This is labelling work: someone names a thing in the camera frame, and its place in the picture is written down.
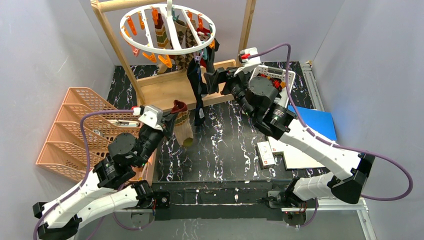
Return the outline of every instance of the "marble tabletop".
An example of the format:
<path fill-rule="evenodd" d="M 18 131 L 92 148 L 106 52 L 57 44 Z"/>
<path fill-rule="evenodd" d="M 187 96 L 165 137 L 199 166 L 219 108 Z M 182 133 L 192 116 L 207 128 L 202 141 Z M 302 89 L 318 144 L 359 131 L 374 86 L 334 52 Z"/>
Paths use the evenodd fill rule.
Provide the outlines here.
<path fill-rule="evenodd" d="M 270 67 L 285 68 L 285 62 L 265 62 Z M 313 108 L 299 62 L 290 62 L 296 72 L 291 95 L 299 107 Z M 132 66 L 136 78 L 156 75 L 156 65 Z M 107 100 L 118 109 L 137 105 L 136 93 L 122 66 L 117 66 Z M 194 127 L 194 141 L 190 147 L 178 145 L 175 137 L 163 140 L 157 149 L 153 181 L 250 181 L 289 180 L 293 177 L 312 177 L 327 173 L 326 168 L 286 170 L 281 156 L 276 156 L 273 168 L 262 170 L 256 143 L 266 141 L 252 122 L 241 112 L 235 101 L 227 101 L 204 108 L 206 121 Z M 190 112 L 194 122 L 194 112 Z"/>

